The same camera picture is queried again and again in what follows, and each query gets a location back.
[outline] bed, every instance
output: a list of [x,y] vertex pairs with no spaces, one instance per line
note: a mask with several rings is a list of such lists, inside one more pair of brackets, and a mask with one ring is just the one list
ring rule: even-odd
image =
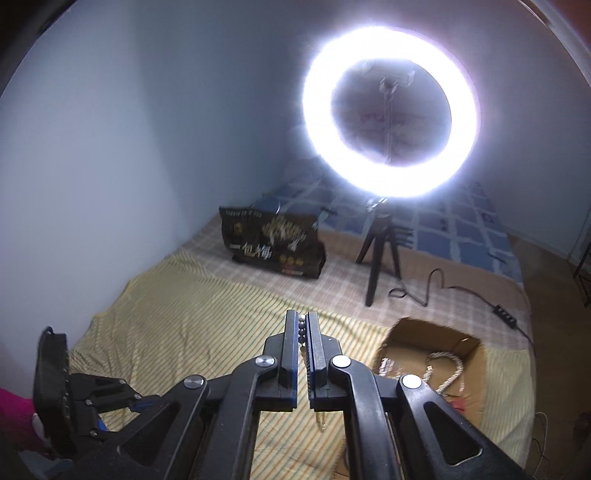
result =
[[[397,205],[397,221],[414,231],[410,248],[399,248],[402,278],[409,290],[422,296],[429,272],[441,268],[447,283],[469,285],[491,303],[503,305],[530,335],[530,307],[519,265],[508,241],[493,236],[506,240],[492,206],[486,204],[481,189],[472,188],[448,186],[428,199]],[[321,175],[288,181],[257,201],[261,208],[277,205],[282,212],[318,214],[319,236],[327,250],[318,280],[233,262],[222,242],[221,220],[214,216],[177,252],[130,281],[113,307],[93,319],[72,350],[72,370],[126,378],[142,394],[163,393],[187,374],[199,372],[210,378],[227,374],[257,354],[260,340],[281,328],[287,308],[318,311],[321,328],[340,338],[344,353],[373,367],[390,328],[412,317],[453,327],[485,344],[480,429],[524,465],[535,400],[528,341],[499,321],[481,300],[462,291],[433,287],[427,307],[388,297],[388,290],[396,286],[388,272],[392,265],[388,251],[374,305],[365,307],[371,255],[365,264],[354,260],[369,227],[367,196],[334,176]],[[473,217],[457,205],[469,207],[476,216],[470,235],[464,235],[461,222],[470,223]],[[486,218],[493,220],[491,225]],[[446,230],[437,228],[445,225]],[[226,341],[210,341],[219,338],[220,330]],[[252,331],[249,342],[243,341],[246,330]],[[227,357],[228,350],[233,352],[228,361],[216,360]],[[302,369],[299,383],[299,404],[305,404]],[[321,432],[309,410],[296,412],[297,418],[269,414],[261,419],[251,478],[338,478],[342,421],[329,418],[327,430]],[[131,413],[120,411],[103,419],[117,429],[131,418]],[[287,429],[289,436],[277,435]]]

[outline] pink object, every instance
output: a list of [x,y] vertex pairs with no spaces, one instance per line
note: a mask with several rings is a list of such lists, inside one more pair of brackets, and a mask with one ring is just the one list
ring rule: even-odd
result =
[[19,450],[43,452],[43,442],[33,430],[33,400],[0,388],[0,429]]

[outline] black tripod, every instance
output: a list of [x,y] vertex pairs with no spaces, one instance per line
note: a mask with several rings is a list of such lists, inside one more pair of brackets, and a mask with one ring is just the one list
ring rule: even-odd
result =
[[392,259],[394,260],[394,275],[396,278],[402,278],[400,274],[400,259],[398,258],[398,244],[406,244],[412,230],[392,223],[392,207],[387,204],[386,199],[381,199],[377,204],[368,209],[375,212],[375,219],[369,228],[365,237],[361,252],[356,262],[361,263],[367,254],[369,247],[375,240],[374,255],[371,261],[371,272],[369,273],[368,292],[365,296],[365,304],[372,306],[375,297],[375,289],[378,286],[379,270],[382,266],[382,257],[384,256],[384,245],[390,243],[392,249]]

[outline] blue patterned sheet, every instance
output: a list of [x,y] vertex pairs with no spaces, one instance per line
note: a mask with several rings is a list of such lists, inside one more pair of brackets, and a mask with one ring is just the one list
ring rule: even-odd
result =
[[[281,213],[311,213],[321,229],[365,237],[372,222],[366,204],[374,195],[353,187],[335,174],[310,173],[262,196],[255,204]],[[503,275],[522,285],[521,267],[509,239],[474,180],[451,179],[429,194],[394,200],[393,222],[412,229],[407,247]]]

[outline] silver bolt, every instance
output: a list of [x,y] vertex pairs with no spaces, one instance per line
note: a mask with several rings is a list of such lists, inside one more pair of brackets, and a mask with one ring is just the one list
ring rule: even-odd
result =
[[271,355],[259,355],[255,358],[255,363],[259,367],[272,367],[275,365],[275,358]]
[[202,387],[205,380],[201,375],[189,375],[183,380],[185,387],[195,390],[196,388]]
[[408,374],[408,375],[404,375],[402,377],[402,384],[406,387],[406,388],[418,388],[421,386],[421,379],[420,377],[413,375],[413,374]]
[[346,355],[335,355],[332,362],[335,367],[347,368],[351,364],[351,359]]

